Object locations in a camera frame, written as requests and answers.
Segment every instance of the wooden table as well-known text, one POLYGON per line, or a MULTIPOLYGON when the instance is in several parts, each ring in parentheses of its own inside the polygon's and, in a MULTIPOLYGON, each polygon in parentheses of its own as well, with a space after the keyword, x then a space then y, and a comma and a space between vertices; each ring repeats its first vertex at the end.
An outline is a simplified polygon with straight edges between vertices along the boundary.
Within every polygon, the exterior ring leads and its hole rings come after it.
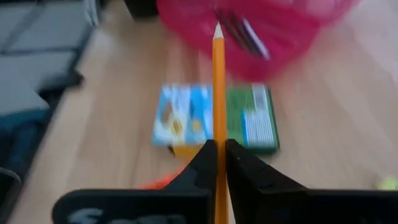
MULTIPOLYGON (((268 83, 280 136, 270 164, 307 187, 398 175, 397 24, 397 1, 365 0, 268 83)), ((80 70, 86 83, 64 95, 9 223, 51 223, 70 190, 130 189, 183 165, 152 146, 155 109, 163 83, 211 80, 206 57, 113 1, 80 70)))

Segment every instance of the pencil tip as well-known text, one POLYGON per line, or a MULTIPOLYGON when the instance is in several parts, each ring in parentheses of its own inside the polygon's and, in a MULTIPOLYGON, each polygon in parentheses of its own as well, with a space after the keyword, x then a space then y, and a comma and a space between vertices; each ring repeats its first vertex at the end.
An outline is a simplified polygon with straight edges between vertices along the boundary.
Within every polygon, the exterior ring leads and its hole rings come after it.
POLYGON ((216 30, 214 31, 214 36, 213 36, 213 39, 216 38, 224 38, 223 31, 221 30, 221 25, 219 22, 217 22, 216 30))

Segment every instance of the yellow pencil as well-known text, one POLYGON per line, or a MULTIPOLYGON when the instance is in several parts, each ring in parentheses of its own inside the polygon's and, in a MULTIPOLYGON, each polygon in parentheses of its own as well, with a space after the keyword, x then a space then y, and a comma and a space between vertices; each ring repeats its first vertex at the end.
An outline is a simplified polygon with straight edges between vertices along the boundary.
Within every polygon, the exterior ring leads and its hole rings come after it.
POLYGON ((228 201, 225 171, 226 84, 224 36, 217 23, 213 37, 213 132, 218 148, 218 176, 215 223, 228 224, 228 201))

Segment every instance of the pink container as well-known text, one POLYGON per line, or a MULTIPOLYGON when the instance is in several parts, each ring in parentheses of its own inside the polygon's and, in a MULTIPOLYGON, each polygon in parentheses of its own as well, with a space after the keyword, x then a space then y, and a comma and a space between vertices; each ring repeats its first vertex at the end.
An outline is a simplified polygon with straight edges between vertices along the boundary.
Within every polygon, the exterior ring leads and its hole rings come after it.
POLYGON ((245 51, 223 28, 226 68, 237 79, 261 82, 302 55, 321 26, 341 18, 358 1, 158 0, 157 7, 160 18, 169 29, 209 57, 217 23, 215 8, 246 18, 267 47, 270 59, 245 51))

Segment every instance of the black object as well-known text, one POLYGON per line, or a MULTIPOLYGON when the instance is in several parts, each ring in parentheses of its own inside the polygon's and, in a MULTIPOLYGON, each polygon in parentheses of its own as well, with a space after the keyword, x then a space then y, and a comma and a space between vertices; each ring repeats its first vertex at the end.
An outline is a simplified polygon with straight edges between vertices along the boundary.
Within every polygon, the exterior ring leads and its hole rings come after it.
MULTIPOLYGON (((216 152, 207 141, 163 190, 69 193, 55 204, 54 223, 214 223, 216 152)), ((226 144, 226 171, 237 224, 398 223, 398 192, 307 189, 235 140, 226 144)))
POLYGON ((124 0, 133 19, 148 19, 158 15, 156 0, 124 0))

